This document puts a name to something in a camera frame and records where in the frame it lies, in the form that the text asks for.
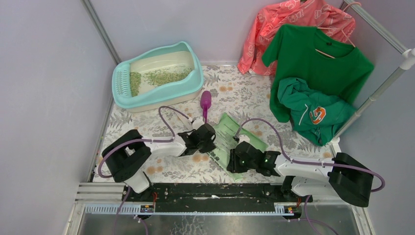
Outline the green cat litter bag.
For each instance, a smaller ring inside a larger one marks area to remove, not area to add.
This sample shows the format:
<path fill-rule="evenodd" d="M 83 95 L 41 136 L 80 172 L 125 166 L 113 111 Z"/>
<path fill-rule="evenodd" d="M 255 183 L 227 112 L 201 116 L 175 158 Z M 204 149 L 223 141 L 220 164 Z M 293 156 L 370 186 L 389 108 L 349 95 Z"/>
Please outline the green cat litter bag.
<path fill-rule="evenodd" d="M 227 171 L 230 161 L 230 151 L 235 149 L 238 142 L 234 140 L 234 135 L 240 125 L 227 113 L 222 114 L 217 125 L 214 126 L 216 139 L 214 144 L 216 148 L 208 152 L 210 158 L 219 165 L 220 174 L 227 177 L 225 180 L 229 183 L 269 183 L 272 178 L 265 177 L 255 170 L 249 170 L 244 173 L 231 173 Z"/>

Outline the purple litter scoop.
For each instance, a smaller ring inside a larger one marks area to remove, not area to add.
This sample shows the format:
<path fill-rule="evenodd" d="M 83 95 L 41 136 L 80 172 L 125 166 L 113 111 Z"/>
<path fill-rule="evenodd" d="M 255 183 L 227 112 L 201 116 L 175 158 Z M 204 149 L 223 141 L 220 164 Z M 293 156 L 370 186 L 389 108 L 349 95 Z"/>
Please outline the purple litter scoop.
<path fill-rule="evenodd" d="M 204 122 L 208 121 L 208 110 L 211 107 L 211 93 L 210 91 L 203 91 L 200 99 L 200 107 L 202 108 L 202 117 Z"/>

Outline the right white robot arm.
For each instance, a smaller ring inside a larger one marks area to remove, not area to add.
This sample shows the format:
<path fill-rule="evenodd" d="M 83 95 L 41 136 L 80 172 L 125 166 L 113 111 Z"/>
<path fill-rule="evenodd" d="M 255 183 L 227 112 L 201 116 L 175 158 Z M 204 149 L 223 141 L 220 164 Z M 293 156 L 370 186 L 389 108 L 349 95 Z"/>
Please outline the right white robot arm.
<path fill-rule="evenodd" d="M 346 203 L 366 208 L 374 176 L 369 169 L 346 153 L 331 159 L 287 159 L 278 151 L 261 151 L 246 135 L 230 150 L 227 171 L 244 173 L 255 170 L 270 177 L 283 177 L 281 197 L 288 202 L 298 197 L 338 196 Z"/>

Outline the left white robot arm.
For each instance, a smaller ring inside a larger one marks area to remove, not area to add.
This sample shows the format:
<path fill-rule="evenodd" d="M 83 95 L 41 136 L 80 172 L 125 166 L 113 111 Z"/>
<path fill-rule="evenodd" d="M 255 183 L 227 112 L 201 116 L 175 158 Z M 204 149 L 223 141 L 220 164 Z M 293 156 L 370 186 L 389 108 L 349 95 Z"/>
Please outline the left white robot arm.
<path fill-rule="evenodd" d="M 192 129 L 176 133 L 174 137 L 145 139 L 138 130 L 130 130 L 103 152 L 103 164 L 110 171 L 110 177 L 117 183 L 125 183 L 140 201 L 151 197 L 150 181 L 140 170 L 150 157 L 181 157 L 195 152 L 207 153 L 215 149 L 214 128 L 202 121 L 193 121 Z"/>

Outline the green litter pile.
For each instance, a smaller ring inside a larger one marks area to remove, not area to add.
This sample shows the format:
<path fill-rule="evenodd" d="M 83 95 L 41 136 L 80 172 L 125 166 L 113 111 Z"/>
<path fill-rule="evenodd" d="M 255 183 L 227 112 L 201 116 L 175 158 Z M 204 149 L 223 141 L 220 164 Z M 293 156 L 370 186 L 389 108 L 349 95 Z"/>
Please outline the green litter pile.
<path fill-rule="evenodd" d="M 138 96 L 153 88 L 178 82 L 185 79 L 193 69 L 186 67 L 174 67 L 170 69 L 156 69 L 145 73 L 137 71 L 130 72 L 131 96 Z"/>

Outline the teal cat litter box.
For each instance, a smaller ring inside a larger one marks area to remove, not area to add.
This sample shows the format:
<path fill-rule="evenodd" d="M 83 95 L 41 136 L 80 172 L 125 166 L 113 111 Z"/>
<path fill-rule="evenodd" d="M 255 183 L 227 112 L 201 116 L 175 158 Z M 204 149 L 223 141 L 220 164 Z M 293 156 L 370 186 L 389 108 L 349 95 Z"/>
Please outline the teal cat litter box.
<path fill-rule="evenodd" d="M 131 96 L 130 72 L 145 73 L 174 67 L 191 68 L 183 80 L 153 88 L 138 96 Z M 112 76 L 112 93 L 115 104 L 132 113 L 156 109 L 196 98 L 204 84 L 201 63 L 187 42 L 163 46 L 119 63 Z"/>

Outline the floral patterned mat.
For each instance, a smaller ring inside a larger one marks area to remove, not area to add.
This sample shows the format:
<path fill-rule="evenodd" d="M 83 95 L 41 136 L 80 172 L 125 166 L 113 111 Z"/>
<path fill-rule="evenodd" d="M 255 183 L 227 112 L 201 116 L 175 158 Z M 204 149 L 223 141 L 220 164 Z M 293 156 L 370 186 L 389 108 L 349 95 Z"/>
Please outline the floral patterned mat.
<path fill-rule="evenodd" d="M 266 76 L 241 74 L 236 66 L 204 66 L 203 90 L 211 93 L 208 121 L 216 125 L 222 114 L 262 141 L 269 150 L 279 151 L 280 143 L 291 157 L 332 158 L 329 145 L 319 147 L 294 132 L 291 124 L 280 123 L 269 108 L 272 80 Z M 127 131 L 136 129 L 144 137 L 170 137 L 171 131 L 188 129 L 186 117 L 201 116 L 199 98 L 172 105 L 171 109 L 130 113 L 114 105 L 101 149 L 105 149 Z M 150 157 L 141 167 L 152 182 L 161 183 L 233 183 L 231 177 L 208 154 L 184 157 Z"/>

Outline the green jersey with orange logo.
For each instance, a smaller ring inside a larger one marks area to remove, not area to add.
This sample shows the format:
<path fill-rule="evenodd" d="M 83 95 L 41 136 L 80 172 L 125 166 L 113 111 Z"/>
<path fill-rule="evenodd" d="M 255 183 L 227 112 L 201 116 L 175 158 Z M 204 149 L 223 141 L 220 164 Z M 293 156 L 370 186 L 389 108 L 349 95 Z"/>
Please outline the green jersey with orange logo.
<path fill-rule="evenodd" d="M 317 146 L 329 143 L 355 112 L 338 96 L 313 90 L 295 77 L 280 80 L 277 98 L 288 109 L 293 130 Z"/>

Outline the green t-shirt on hanger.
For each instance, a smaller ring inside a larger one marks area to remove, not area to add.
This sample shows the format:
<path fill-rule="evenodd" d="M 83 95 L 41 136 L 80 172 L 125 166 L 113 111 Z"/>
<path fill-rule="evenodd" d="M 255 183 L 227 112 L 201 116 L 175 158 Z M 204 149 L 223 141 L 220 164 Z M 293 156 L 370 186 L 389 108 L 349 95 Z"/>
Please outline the green t-shirt on hanger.
<path fill-rule="evenodd" d="M 290 119 L 290 110 L 277 97 L 282 79 L 301 78 L 309 88 L 352 104 L 374 70 L 359 48 L 336 41 L 316 27 L 292 24 L 279 28 L 261 60 L 276 70 L 270 110 L 279 122 Z"/>

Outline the pink patterned garment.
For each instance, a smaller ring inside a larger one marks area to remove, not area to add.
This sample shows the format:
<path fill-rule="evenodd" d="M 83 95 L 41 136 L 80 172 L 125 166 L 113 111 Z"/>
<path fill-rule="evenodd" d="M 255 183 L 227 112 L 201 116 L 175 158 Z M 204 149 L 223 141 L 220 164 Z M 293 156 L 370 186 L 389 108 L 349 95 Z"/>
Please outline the pink patterned garment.
<path fill-rule="evenodd" d="M 242 74 L 253 72 L 259 75 L 274 75 L 276 64 L 269 69 L 261 57 L 283 24 L 321 27 L 323 32 L 339 42 L 349 41 L 356 23 L 343 10 L 324 0 L 287 0 L 262 8 L 250 29 L 237 64 Z"/>

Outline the metal clothes rack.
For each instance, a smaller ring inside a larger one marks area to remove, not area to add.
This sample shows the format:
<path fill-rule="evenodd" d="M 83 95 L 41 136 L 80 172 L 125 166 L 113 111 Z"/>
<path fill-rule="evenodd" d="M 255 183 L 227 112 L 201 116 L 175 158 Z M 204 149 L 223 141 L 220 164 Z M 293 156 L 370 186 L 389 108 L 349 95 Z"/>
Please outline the metal clothes rack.
<path fill-rule="evenodd" d="M 363 0 L 361 5 L 406 49 L 415 46 L 412 0 Z M 360 106 L 401 65 L 404 58 L 361 17 L 353 42 L 374 64 L 374 71 L 355 100 Z M 341 148 L 387 182 L 404 178 L 414 166 L 415 70 L 403 72 L 341 135 Z"/>

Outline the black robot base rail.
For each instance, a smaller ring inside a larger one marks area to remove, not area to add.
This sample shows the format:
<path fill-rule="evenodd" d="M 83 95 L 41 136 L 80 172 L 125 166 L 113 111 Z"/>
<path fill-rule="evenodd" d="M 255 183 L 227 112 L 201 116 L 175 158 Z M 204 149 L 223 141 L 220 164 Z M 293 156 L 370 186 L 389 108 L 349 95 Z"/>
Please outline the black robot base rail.
<path fill-rule="evenodd" d="M 153 183 L 141 193 L 124 188 L 122 199 L 127 202 L 149 203 L 146 212 L 178 213 L 295 213 L 302 203 L 312 201 L 296 196 L 279 184 L 242 183 Z"/>

